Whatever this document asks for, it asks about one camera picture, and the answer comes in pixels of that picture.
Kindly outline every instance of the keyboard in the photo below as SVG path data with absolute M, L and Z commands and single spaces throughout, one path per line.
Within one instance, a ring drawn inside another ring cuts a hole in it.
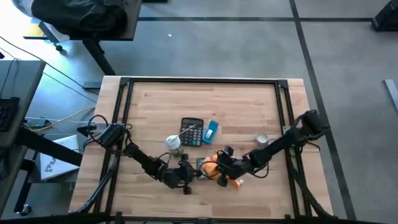
M 10 129 L 12 120 L 18 112 L 18 97 L 0 97 L 0 132 Z

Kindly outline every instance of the calculator keypad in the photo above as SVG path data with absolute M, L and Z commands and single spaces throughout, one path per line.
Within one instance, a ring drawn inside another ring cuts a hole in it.
M 192 125 L 193 124 L 182 124 L 180 132 L 183 132 L 186 129 L 192 127 Z M 195 125 L 195 127 L 189 129 L 188 131 L 185 131 L 180 135 L 182 145 L 193 146 L 193 147 L 201 146 L 202 132 L 203 132 L 203 126 L 201 125 Z

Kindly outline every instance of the blue object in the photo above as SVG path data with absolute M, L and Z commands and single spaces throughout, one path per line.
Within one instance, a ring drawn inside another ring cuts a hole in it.
M 202 142 L 205 144 L 211 144 L 214 136 L 216 135 L 218 128 L 218 123 L 216 121 L 210 121 L 209 126 L 207 127 L 205 133 L 202 137 Z

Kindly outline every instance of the black calculator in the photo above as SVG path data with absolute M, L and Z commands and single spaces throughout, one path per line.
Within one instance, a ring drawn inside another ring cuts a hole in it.
M 198 118 L 182 118 L 180 139 L 183 146 L 200 147 L 203 134 L 203 120 Z

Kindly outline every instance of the orange toy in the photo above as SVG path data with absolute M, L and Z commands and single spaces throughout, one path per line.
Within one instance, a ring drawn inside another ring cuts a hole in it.
M 219 177 L 221 177 L 220 172 L 218 171 L 218 165 L 215 163 L 218 158 L 218 152 L 214 154 L 211 158 L 206 157 L 205 161 L 202 165 L 202 169 L 206 172 L 206 175 L 212 178 L 213 180 L 217 180 Z M 243 179 L 236 179 L 236 180 L 231 180 L 228 176 L 226 177 L 228 179 L 228 182 L 234 186 L 237 190 L 241 187 L 241 184 L 243 183 Z

